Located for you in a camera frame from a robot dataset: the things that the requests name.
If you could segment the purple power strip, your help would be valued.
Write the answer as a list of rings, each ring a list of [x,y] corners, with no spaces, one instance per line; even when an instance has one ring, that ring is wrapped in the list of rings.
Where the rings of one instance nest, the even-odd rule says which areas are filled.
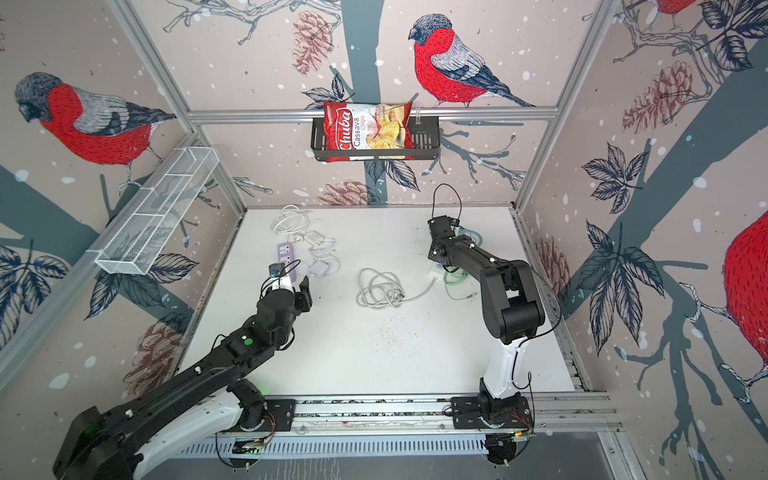
[[[295,258],[292,242],[284,242],[278,245],[278,263],[278,287],[281,289],[292,289],[297,276],[295,269],[300,263]]]

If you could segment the light green charger with cable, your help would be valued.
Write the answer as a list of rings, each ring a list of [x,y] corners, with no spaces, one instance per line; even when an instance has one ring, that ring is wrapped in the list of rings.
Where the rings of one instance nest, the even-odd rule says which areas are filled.
[[[453,301],[471,300],[479,295],[470,285],[470,275],[460,268],[446,268],[443,285],[449,299]]]

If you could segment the white blue power strip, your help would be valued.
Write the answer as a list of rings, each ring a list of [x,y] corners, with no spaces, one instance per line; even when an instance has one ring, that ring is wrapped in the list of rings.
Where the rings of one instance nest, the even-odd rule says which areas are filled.
[[[357,276],[358,291],[355,303],[360,308],[370,310],[397,309],[406,303],[421,299],[436,283],[437,279],[433,278],[419,294],[408,296],[400,278],[394,272],[365,267]]]

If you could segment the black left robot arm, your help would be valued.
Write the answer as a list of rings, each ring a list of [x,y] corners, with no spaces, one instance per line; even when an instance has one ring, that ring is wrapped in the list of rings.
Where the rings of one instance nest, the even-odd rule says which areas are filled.
[[[150,392],[105,413],[91,407],[71,422],[52,471],[58,479],[140,479],[182,449],[238,426],[274,424],[248,375],[288,348],[293,324],[312,307],[297,261],[270,266],[257,311],[208,354]]]

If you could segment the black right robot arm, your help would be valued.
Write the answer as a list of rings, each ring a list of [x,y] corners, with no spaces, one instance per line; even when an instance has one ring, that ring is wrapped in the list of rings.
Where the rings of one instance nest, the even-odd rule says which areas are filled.
[[[503,259],[459,234],[457,218],[436,216],[427,224],[428,259],[446,270],[460,269],[477,281],[484,324],[498,341],[480,380],[480,418],[491,427],[505,426],[513,419],[525,424],[522,392],[530,382],[523,378],[524,356],[546,319],[534,271],[523,260]]]

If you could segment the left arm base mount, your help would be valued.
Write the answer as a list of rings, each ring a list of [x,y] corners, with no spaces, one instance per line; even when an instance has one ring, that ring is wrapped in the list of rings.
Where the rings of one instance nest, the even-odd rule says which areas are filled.
[[[221,432],[282,433],[292,428],[297,401],[290,398],[267,397],[258,405],[237,410],[235,423]]]

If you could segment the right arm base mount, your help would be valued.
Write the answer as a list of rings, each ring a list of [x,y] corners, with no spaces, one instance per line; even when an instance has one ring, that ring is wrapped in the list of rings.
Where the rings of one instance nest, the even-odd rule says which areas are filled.
[[[457,430],[533,428],[533,410],[520,392],[495,399],[479,394],[476,397],[452,397],[450,417]]]

